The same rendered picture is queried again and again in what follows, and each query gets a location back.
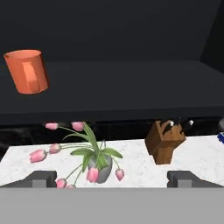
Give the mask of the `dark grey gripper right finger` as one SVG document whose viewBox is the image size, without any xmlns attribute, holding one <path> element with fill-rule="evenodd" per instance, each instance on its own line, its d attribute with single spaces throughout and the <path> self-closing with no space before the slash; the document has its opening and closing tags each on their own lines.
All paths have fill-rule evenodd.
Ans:
<svg viewBox="0 0 224 224">
<path fill-rule="evenodd" d="M 167 187 L 176 188 L 208 188 L 221 187 L 221 185 L 200 179 L 191 171 L 168 171 L 167 172 Z"/>
</svg>

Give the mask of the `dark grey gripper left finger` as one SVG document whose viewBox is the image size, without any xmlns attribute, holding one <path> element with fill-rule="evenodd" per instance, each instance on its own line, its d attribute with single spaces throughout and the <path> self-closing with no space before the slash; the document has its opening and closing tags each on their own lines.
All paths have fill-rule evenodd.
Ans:
<svg viewBox="0 0 224 224">
<path fill-rule="evenodd" d="M 14 187 L 14 188 L 49 188 L 56 186 L 56 171 L 33 171 L 24 179 L 11 182 L 3 185 L 3 187 Z"/>
</svg>

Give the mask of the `dark open cabinet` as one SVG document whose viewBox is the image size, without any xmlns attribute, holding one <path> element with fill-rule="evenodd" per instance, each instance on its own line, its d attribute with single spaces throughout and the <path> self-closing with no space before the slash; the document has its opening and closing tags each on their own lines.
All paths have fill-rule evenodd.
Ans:
<svg viewBox="0 0 224 224">
<path fill-rule="evenodd" d="M 0 0 L 0 125 L 224 116 L 224 0 Z M 20 94 L 4 61 L 42 53 Z"/>
</svg>

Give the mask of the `wooden knife block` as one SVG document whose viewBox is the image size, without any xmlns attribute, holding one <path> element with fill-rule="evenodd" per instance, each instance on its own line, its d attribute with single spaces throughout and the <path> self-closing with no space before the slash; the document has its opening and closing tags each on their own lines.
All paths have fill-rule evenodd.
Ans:
<svg viewBox="0 0 224 224">
<path fill-rule="evenodd" d="M 155 121 L 144 139 L 148 153 L 156 165 L 169 165 L 172 154 L 185 140 L 185 132 L 193 126 L 193 120 L 184 124 L 174 121 Z"/>
</svg>

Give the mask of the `pink tulips in grey pot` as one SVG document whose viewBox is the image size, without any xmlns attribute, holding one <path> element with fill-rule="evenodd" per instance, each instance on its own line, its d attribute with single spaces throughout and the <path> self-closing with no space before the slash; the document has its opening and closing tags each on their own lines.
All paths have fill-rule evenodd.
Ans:
<svg viewBox="0 0 224 224">
<path fill-rule="evenodd" d="M 54 143 L 49 147 L 49 150 L 35 150 L 32 152 L 30 154 L 30 162 L 32 164 L 42 162 L 48 155 L 57 154 L 64 149 L 73 149 L 70 155 L 81 156 L 82 162 L 66 178 L 59 178 L 56 181 L 57 188 L 75 188 L 79 176 L 85 171 L 87 171 L 87 181 L 90 183 L 104 183 L 111 172 L 113 163 L 117 166 L 115 175 L 121 181 L 124 178 L 124 170 L 119 166 L 115 158 L 123 158 L 123 155 L 117 150 L 109 148 L 105 140 L 102 140 L 101 145 L 98 145 L 95 133 L 86 122 L 72 122 L 71 125 L 72 128 L 69 129 L 60 126 L 56 122 L 49 122 L 45 127 L 49 130 L 68 130 L 70 134 L 65 136 L 64 139 L 80 137 L 86 140 L 87 143 L 70 143 L 68 146 Z"/>
</svg>

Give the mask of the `orange mug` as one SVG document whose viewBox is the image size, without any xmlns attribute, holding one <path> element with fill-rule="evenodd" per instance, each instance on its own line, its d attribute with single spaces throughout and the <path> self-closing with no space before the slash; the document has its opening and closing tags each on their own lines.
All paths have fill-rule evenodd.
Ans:
<svg viewBox="0 0 224 224">
<path fill-rule="evenodd" d="M 41 51 L 16 50 L 3 57 L 20 94 L 32 95 L 48 89 Z"/>
</svg>

